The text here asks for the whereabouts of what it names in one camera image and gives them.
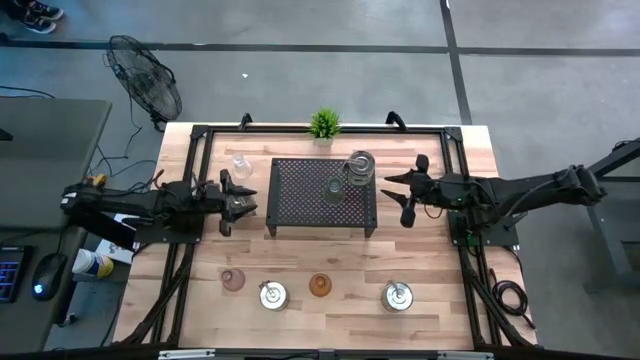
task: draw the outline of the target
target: concrete floor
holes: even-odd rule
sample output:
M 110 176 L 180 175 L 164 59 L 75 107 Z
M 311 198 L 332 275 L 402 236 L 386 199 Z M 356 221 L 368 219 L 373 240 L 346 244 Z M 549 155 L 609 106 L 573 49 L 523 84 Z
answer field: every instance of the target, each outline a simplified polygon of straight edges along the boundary
M 67 18 L 42 37 L 6 19 L 13 38 L 240 44 L 447 44 L 437 0 L 58 0 Z M 639 48 L 640 4 L 632 0 L 450 0 L 459 46 Z M 105 99 L 114 107 L 101 139 L 120 155 L 129 134 L 125 91 L 102 51 L 1 48 L 0 84 L 57 97 Z M 184 111 L 178 121 L 308 119 L 318 107 L 347 122 L 381 122 L 389 110 L 406 122 L 461 124 L 448 55 L 363 53 L 173 52 L 155 55 L 176 74 Z M 488 125 L 501 176 L 513 178 L 591 164 L 619 140 L 640 133 L 640 58 L 462 56 L 473 124 Z M 154 159 L 161 134 L 144 124 L 129 160 Z M 112 180 L 126 188 L 147 179 L 140 165 Z M 553 206 L 518 224 L 521 258 L 538 339 L 551 349 L 638 356 L 640 294 L 588 295 L 582 284 L 606 271 L 585 209 Z M 47 345 L 96 346 L 123 286 L 81 284 L 72 309 L 81 321 L 54 328 Z

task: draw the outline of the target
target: wooden table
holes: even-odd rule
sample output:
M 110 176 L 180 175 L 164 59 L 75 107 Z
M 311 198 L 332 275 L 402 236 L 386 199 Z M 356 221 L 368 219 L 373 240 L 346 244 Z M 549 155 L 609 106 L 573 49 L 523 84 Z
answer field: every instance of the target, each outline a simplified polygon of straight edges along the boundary
M 168 125 L 157 167 L 165 170 L 161 181 L 181 180 L 192 126 Z M 487 128 L 463 126 L 462 130 L 471 174 L 497 176 Z M 460 263 L 450 245 L 446 215 L 432 220 L 417 207 L 415 226 L 405 229 L 399 223 L 398 205 L 378 193 L 378 228 L 369 240 L 364 239 L 362 229 L 281 227 L 276 239 L 269 236 L 265 214 L 272 157 L 344 159 L 355 150 L 369 151 L 375 157 L 377 189 L 408 193 L 407 186 L 383 177 L 414 167 L 420 153 L 429 157 L 431 176 L 444 172 L 436 136 L 343 134 L 325 151 L 314 147 L 306 134 L 215 135 L 208 179 L 217 181 L 221 169 L 232 168 L 231 156 L 244 154 L 254 172 L 236 182 L 258 191 L 258 210 L 255 217 L 238 221 L 229 238 L 218 233 L 218 216 L 208 217 L 192 266 L 181 347 L 472 348 Z M 196 173 L 201 152 L 196 157 Z M 438 213 L 434 208 L 428 210 Z M 164 244 L 151 245 L 135 258 L 115 340 L 131 333 L 156 300 L 167 249 Z M 501 248 L 487 248 L 486 252 L 488 265 L 499 279 L 523 285 L 512 254 Z M 221 285 L 219 274 L 228 268 L 240 268 L 246 274 L 247 282 L 238 292 Z M 318 272 L 333 281 L 331 293 L 324 298 L 314 297 L 308 288 L 309 279 Z M 413 305 L 403 313 L 389 313 L 380 303 L 382 288 L 392 279 L 408 283 L 414 293 Z M 290 291 L 286 310 L 272 312 L 262 307 L 258 285 L 265 280 L 279 281 Z M 165 336 L 173 303 L 168 309 Z M 488 339 L 485 308 L 479 305 L 478 310 Z M 536 341 L 522 318 L 509 319 L 526 339 Z

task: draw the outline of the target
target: desk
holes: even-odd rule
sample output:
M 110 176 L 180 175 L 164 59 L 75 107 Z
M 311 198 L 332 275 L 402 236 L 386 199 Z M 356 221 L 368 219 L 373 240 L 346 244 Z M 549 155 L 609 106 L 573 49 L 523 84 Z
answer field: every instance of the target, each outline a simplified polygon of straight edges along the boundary
M 168 125 L 157 168 L 165 170 L 162 181 L 181 180 L 192 125 Z M 465 126 L 462 130 L 471 173 L 497 176 L 487 128 Z M 472 347 L 460 263 L 450 245 L 446 216 L 432 220 L 416 211 L 415 227 L 405 229 L 399 223 L 398 205 L 378 193 L 378 228 L 369 240 L 364 239 L 362 229 L 281 227 L 275 239 L 269 236 L 265 216 L 271 159 L 344 159 L 355 150 L 369 151 L 376 158 L 377 189 L 407 193 L 406 186 L 386 182 L 383 177 L 406 172 L 419 153 L 429 156 L 430 175 L 439 177 L 444 172 L 440 142 L 426 135 L 342 134 L 326 150 L 314 147 L 306 134 L 215 135 L 208 179 L 217 181 L 221 169 L 232 167 L 231 156 L 244 154 L 254 172 L 236 182 L 258 191 L 258 210 L 257 216 L 238 221 L 229 238 L 218 233 L 217 216 L 207 218 L 195 250 L 181 347 Z M 200 158 L 196 157 L 196 167 Z M 129 335 L 156 300 L 167 248 L 154 244 L 134 259 L 115 340 Z M 486 250 L 488 264 L 499 279 L 522 285 L 512 254 L 501 248 Z M 226 291 L 219 280 L 220 272 L 229 267 L 242 269 L 247 278 L 244 288 L 235 293 Z M 308 289 L 309 279 L 317 272 L 329 275 L 333 282 L 331 293 L 324 298 L 314 297 Z M 413 305 L 400 314 L 386 312 L 380 303 L 381 290 L 391 279 L 407 282 L 414 292 Z M 283 312 L 260 305 L 258 284 L 264 280 L 279 281 L 291 292 Z M 168 309 L 165 336 L 173 316 L 172 303 Z M 478 310 L 488 339 L 484 306 Z M 535 333 L 522 318 L 510 319 L 525 338 L 535 342 Z
M 71 268 L 84 231 L 63 233 L 60 252 L 68 260 L 51 300 L 33 299 L 31 279 L 40 260 L 58 247 L 62 190 L 84 178 L 110 110 L 110 103 L 98 100 L 0 99 L 0 128 L 14 135 L 13 141 L 0 141 L 0 241 L 43 231 L 4 244 L 31 245 L 34 253 L 16 302 L 0 304 L 0 353 L 41 350 L 51 325 L 68 307 Z

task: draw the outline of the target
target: black fan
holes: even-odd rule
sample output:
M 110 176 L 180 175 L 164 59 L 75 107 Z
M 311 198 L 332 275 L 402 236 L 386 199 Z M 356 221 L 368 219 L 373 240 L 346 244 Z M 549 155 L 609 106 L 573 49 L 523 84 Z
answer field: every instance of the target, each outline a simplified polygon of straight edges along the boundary
M 106 55 L 129 96 L 151 115 L 155 129 L 164 131 L 158 124 L 175 120 L 182 111 L 173 71 L 139 41 L 126 35 L 112 36 Z

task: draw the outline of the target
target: small white pot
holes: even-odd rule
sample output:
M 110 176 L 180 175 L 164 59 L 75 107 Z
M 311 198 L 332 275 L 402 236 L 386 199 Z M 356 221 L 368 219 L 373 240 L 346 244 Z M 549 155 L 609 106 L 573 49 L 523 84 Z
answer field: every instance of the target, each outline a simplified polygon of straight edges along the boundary
M 318 147 L 331 147 L 331 144 L 333 144 L 333 138 L 315 138 L 313 139 L 313 144 Z

